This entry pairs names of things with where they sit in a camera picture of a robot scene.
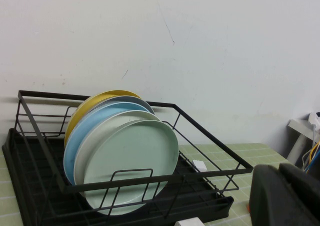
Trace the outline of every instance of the white plastic piece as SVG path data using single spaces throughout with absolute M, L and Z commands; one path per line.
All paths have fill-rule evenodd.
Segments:
M 311 113 L 310 113 L 308 122 L 309 122 L 311 125 L 315 125 L 315 129 L 316 129 L 316 130 L 319 130 L 319 129 L 320 129 L 320 122 L 319 122 L 318 116 L 316 115 L 315 112 L 311 112 Z
M 174 226 L 205 226 L 198 217 L 180 220 Z
M 199 161 L 199 160 L 192 160 L 192 163 L 194 166 L 200 171 L 200 172 L 206 172 L 207 167 L 204 162 Z

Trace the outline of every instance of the dish rack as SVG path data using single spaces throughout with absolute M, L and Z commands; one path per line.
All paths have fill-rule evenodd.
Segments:
M 65 149 L 63 130 L 66 120 L 70 118 L 70 108 L 77 107 L 71 104 L 74 104 L 75 100 L 83 101 L 87 98 L 88 96 L 47 92 L 18 92 L 19 101 L 14 128 L 9 130 L 2 150 L 24 225 L 174 225 L 178 220 L 191 217 L 199 217 L 203 222 L 228 217 L 229 209 L 234 200 L 231 196 L 225 196 L 224 193 L 238 190 L 239 187 L 234 182 L 233 176 L 250 173 L 253 167 L 175 104 L 148 102 L 155 108 L 175 110 L 177 112 L 176 120 L 173 123 L 167 121 L 164 121 L 164 123 L 167 123 L 179 137 L 185 139 L 189 143 L 188 146 L 201 155 L 207 165 L 211 165 L 216 170 L 200 172 L 180 150 L 178 163 L 172 175 L 152 177 L 152 169 L 128 169 L 127 171 L 149 171 L 150 177 L 70 185 L 63 169 Z M 47 105 L 65 105 L 65 114 L 31 113 L 28 106 L 29 100 L 33 100 L 33 102 L 42 100 L 41 109 L 43 109 L 42 106 Z M 213 142 L 225 155 L 235 160 L 236 167 L 222 170 L 217 163 L 211 160 L 211 157 L 203 153 L 178 131 L 177 123 L 181 117 Z M 60 119 L 62 121 L 61 127 L 59 126 L 60 130 L 40 130 L 35 118 L 37 120 L 38 118 Z M 33 130 L 23 130 L 22 122 L 31 124 L 32 127 L 30 128 L 33 128 Z M 214 178 L 217 177 L 227 179 L 224 186 L 218 187 L 216 185 Z M 167 184 L 156 196 L 161 182 L 167 182 Z M 157 183 L 158 185 L 151 199 L 144 199 L 143 195 L 140 202 L 115 204 L 121 188 L 143 184 L 146 186 L 144 191 L 146 193 L 150 183 Z M 117 188 L 117 192 L 112 205 L 108 207 L 102 207 L 103 199 L 100 207 L 91 208 L 80 195 L 80 192 L 97 189 L 105 189 L 106 195 L 109 188 Z M 136 204 L 143 204 L 143 206 L 124 215 L 110 215 L 114 208 Z M 109 209 L 108 215 L 98 212 L 105 209 Z

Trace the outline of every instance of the countertop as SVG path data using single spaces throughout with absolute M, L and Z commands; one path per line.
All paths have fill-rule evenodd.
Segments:
M 257 164 L 269 164 L 278 167 L 281 162 L 288 162 L 285 158 L 269 148 L 265 144 L 229 144 L 230 149 L 236 152 L 240 157 L 244 158 L 252 166 Z M 202 152 L 212 159 L 222 169 L 235 169 L 236 163 L 219 147 L 214 144 L 198 145 Z M 202 155 L 198 153 L 191 145 L 181 145 L 183 152 L 189 159 L 202 160 L 205 162 L 208 170 L 216 170 Z M 229 217 L 207 222 L 205 225 L 251 225 L 251 219 L 247 210 L 249 202 L 252 173 L 235 175 L 233 177 L 240 190 L 225 192 L 225 196 L 232 196 L 234 203 L 229 211 Z M 223 187 L 227 178 L 225 176 L 210 178 L 218 188 Z M 7 164 L 0 150 L 0 225 L 23 225 L 19 207 L 17 204 L 15 192 L 12 187 Z

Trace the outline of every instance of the cable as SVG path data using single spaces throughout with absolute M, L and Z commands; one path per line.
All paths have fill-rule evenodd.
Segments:
M 305 171 L 308 171 L 310 169 L 310 167 L 312 166 L 312 164 L 315 162 L 316 158 L 318 157 L 318 155 L 320 154 L 320 151 L 316 153 L 316 155 L 314 156 L 314 158 L 312 159 L 312 161 L 309 163 L 308 167 L 305 168 Z
M 305 168 L 306 168 L 306 166 L 308 165 L 308 163 L 310 164 L 310 162 L 311 162 L 310 159 L 309 159 L 309 161 L 308 161 L 308 158 L 307 158 L 307 160 L 305 161 L 305 160 L 304 160 L 304 157 L 305 157 L 306 155 L 308 155 L 308 153 L 309 153 L 309 155 L 311 155 L 311 151 L 312 151 L 313 148 L 314 148 L 314 145 L 315 145 L 315 137 L 316 137 L 316 134 L 315 134 L 316 125 L 315 125 L 315 124 L 312 124 L 312 130 L 313 130 L 312 147 L 311 147 L 311 149 L 310 149 L 308 152 L 306 152 L 306 153 L 302 156 L 302 170 L 303 170 L 303 171 L 305 171 Z
M 315 154 L 316 154 L 316 152 L 315 152 L 315 154 L 313 154 L 314 153 L 314 150 L 315 149 L 317 149 L 318 150 L 318 148 L 319 148 L 319 143 L 320 143 L 320 141 L 311 149 L 311 152 L 310 152 L 310 155 L 309 155 L 309 163 L 312 161 L 312 159 L 315 157 Z
M 306 152 L 303 156 L 302 156 L 302 170 L 305 170 L 305 167 L 307 166 L 308 164 L 308 158 L 306 160 L 304 160 L 304 157 L 306 155 L 308 155 L 308 153 L 311 152 L 312 149 L 310 149 L 308 152 Z

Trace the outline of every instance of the stack of plates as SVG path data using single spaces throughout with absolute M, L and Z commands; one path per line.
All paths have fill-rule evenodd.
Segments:
M 114 90 L 89 97 L 74 112 L 64 138 L 63 166 L 71 184 L 84 184 L 172 174 L 178 160 L 176 135 L 137 94 Z M 151 199 L 157 183 L 148 186 Z M 157 194 L 163 189 L 161 183 Z M 141 202 L 146 185 L 120 189 L 115 205 Z M 81 193 L 93 208 L 100 207 L 105 189 Z M 111 206 L 116 188 L 108 191 L 102 207 Z M 143 204 L 114 208 L 111 215 L 132 212 Z

